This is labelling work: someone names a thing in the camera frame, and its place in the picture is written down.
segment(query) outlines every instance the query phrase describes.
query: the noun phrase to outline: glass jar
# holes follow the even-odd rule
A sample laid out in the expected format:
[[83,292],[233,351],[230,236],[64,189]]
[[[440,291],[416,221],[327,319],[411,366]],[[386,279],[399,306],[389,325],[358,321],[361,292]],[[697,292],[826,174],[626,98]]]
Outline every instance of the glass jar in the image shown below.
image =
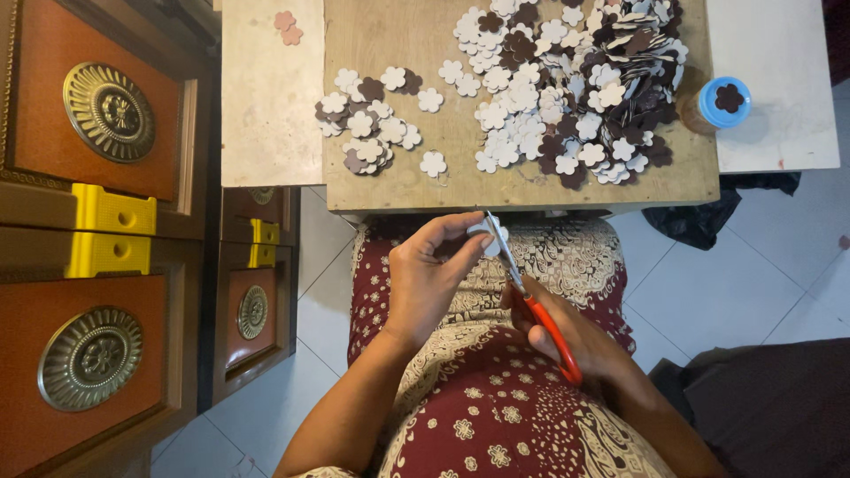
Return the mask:
[[[744,97],[744,104],[735,113],[717,106],[717,90],[728,85],[737,87],[738,93]],[[750,90],[744,82],[735,77],[715,78],[685,102],[682,107],[682,122],[695,133],[712,134],[741,124],[750,115],[751,108]]]

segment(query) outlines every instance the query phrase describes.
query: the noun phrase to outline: brass medallion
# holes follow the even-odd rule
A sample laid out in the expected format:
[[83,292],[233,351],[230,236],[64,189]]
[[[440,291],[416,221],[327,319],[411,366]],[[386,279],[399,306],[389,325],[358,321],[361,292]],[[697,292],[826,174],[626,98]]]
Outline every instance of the brass medallion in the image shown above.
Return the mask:
[[275,188],[248,188],[248,191],[251,193],[254,201],[261,206],[268,204],[275,195]]
[[265,326],[268,312],[269,300],[263,288],[250,286],[239,303],[239,316],[236,317],[239,334],[246,340],[255,339]]
[[96,307],[70,319],[44,348],[38,389],[51,407],[79,412],[123,387],[142,359],[142,328],[115,307]]
[[154,145],[154,114],[127,76],[112,66],[86,62],[65,77],[65,112],[80,138],[114,162],[137,162]]

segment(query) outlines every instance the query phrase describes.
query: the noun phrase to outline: orange scissors handle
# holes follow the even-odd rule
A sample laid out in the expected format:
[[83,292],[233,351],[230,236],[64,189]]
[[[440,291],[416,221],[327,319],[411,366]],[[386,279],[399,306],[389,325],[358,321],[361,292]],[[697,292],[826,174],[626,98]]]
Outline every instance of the orange scissors handle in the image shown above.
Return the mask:
[[575,387],[581,387],[581,370],[578,363],[575,362],[575,357],[573,357],[573,353],[570,351],[567,341],[564,340],[564,336],[561,334],[561,330],[558,328],[558,325],[554,320],[552,320],[549,313],[546,312],[546,308],[543,307],[543,304],[538,303],[534,297],[529,296],[524,300],[529,306],[531,314],[534,316],[537,323],[542,325],[547,332],[549,332],[552,340],[555,341],[555,347],[558,348],[558,353],[564,360],[564,365],[566,365],[566,368],[564,368],[564,365],[558,364],[558,367],[561,368],[561,373],[563,373],[567,380],[569,380]]

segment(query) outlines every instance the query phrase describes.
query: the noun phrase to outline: black plastic bag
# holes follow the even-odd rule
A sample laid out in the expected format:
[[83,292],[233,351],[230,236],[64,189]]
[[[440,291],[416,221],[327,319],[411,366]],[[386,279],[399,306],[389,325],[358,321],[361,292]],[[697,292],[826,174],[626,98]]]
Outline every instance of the black plastic bag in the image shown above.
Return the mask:
[[717,243],[717,233],[741,202],[736,189],[779,189],[794,196],[800,173],[729,174],[720,177],[720,199],[699,206],[647,208],[643,216],[658,232],[707,251]]

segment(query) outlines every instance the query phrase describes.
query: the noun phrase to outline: white table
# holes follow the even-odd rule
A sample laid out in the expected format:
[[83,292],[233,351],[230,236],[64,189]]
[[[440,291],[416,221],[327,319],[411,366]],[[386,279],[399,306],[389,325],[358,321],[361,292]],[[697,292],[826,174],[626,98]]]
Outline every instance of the white table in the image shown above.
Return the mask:
[[[751,117],[717,135],[720,171],[838,168],[820,0],[708,0],[707,8],[715,77],[736,76],[753,95]],[[281,48],[269,29],[285,10],[304,31],[297,47]],[[324,29],[322,0],[223,1],[223,186],[324,184],[313,117]]]

